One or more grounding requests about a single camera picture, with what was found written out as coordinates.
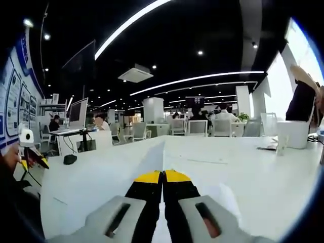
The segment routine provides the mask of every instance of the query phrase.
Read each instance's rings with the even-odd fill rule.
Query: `display board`
[[[18,126],[25,123],[40,140],[37,106],[44,98],[35,77],[29,50],[29,29],[13,47],[0,79],[0,149],[18,141]]]

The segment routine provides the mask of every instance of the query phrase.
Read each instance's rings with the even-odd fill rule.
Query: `white table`
[[[52,157],[40,204],[45,236],[73,233],[84,226],[90,212],[114,195],[124,195],[129,186],[116,187],[127,181],[150,147],[165,141],[164,169],[187,174],[201,195],[212,195],[219,183],[229,186],[241,212],[242,229],[278,240],[308,203],[322,146],[288,148],[284,156],[256,149],[268,140],[163,136],[85,152],[70,166],[63,165],[63,157]]]

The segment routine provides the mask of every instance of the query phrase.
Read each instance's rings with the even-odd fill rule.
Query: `white pillar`
[[[108,110],[108,123],[115,123],[115,109],[109,109]]]
[[[242,112],[251,116],[248,86],[236,86],[238,114]]]
[[[146,123],[161,123],[164,120],[163,99],[148,98],[143,101],[144,106],[144,121]]]

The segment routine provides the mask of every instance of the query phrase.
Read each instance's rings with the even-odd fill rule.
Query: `computer mouse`
[[[65,157],[64,157],[64,161],[63,161],[63,164],[65,164],[65,165],[71,165],[71,164],[73,164],[74,162],[76,162],[76,159],[77,159],[77,157],[75,156],[75,155],[73,155],[73,154],[69,154],[69,155],[66,155]]]

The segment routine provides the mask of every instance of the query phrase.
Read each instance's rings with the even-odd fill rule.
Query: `computer screen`
[[[203,108],[205,106],[205,98],[202,96],[186,97],[186,104],[188,108]]]
[[[71,128],[84,128],[86,125],[88,98],[79,100],[70,107],[70,127]]]
[[[81,103],[71,106],[70,122],[75,122],[80,119],[80,110],[81,110]]]

